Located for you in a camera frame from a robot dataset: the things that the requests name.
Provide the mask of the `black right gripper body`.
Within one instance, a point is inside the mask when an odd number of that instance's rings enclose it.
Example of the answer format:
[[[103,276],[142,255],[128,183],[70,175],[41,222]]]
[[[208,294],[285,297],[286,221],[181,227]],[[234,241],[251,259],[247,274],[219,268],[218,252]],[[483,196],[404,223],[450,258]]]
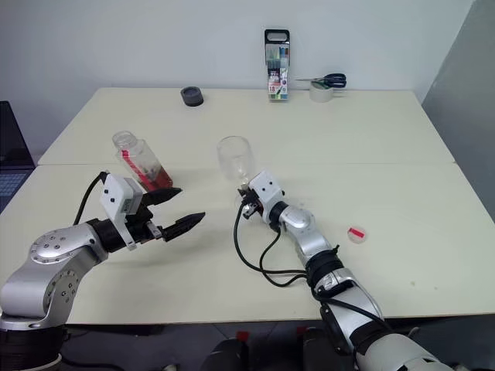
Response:
[[[241,215],[249,220],[254,214],[258,214],[262,221],[265,223],[266,219],[264,217],[265,207],[261,202],[260,196],[254,189],[250,189],[250,194],[245,199],[241,198]]]

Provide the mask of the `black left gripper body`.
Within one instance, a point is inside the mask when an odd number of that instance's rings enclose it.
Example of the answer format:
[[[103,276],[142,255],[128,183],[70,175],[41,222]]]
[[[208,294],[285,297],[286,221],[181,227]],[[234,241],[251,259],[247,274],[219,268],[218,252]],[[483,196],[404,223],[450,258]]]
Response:
[[[136,243],[162,239],[162,229],[152,222],[153,214],[149,210],[150,206],[161,202],[157,192],[148,192],[143,195],[135,213],[126,216],[125,225]]]

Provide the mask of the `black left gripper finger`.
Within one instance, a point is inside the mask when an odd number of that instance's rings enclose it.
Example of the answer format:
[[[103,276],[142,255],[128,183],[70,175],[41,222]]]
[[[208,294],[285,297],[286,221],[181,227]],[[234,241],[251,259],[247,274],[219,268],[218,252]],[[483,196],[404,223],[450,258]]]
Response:
[[[170,240],[174,240],[184,233],[189,232],[205,217],[205,215],[205,212],[189,214],[175,221],[173,225],[162,228],[162,239],[165,242],[169,242]]]
[[[146,206],[157,206],[165,203],[182,192],[181,188],[170,187],[156,189],[145,194]]]

